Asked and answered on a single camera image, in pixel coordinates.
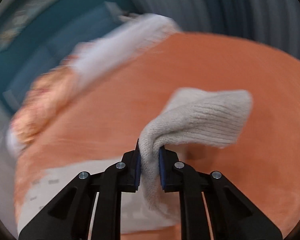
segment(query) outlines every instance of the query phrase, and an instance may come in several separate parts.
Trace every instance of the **white fabric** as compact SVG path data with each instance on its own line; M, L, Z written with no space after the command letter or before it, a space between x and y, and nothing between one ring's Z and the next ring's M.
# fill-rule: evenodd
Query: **white fabric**
M95 160L77 163L62 168L48 169L47 175L34 183L27 192L18 221L18 234L27 223L58 194L81 171L90 174L103 172L107 167L121 160ZM121 199L121 233L143 230L155 230L172 226L172 220L164 219L159 214L149 210L143 198L143 187L136 193L122 193Z
M74 54L78 54L79 58L70 66L79 74L78 93L96 78L138 55L141 49L153 46L178 31L179 27L172 19L145 14L126 22L87 46L79 44L74 49ZM6 143L15 159L26 147L17 140L11 129L8 130Z
M178 221L178 195L163 193L159 180L158 153L165 144L201 143L225 147L236 142L251 109L245 90L205 92L178 90L163 113L141 132L141 183L149 209Z

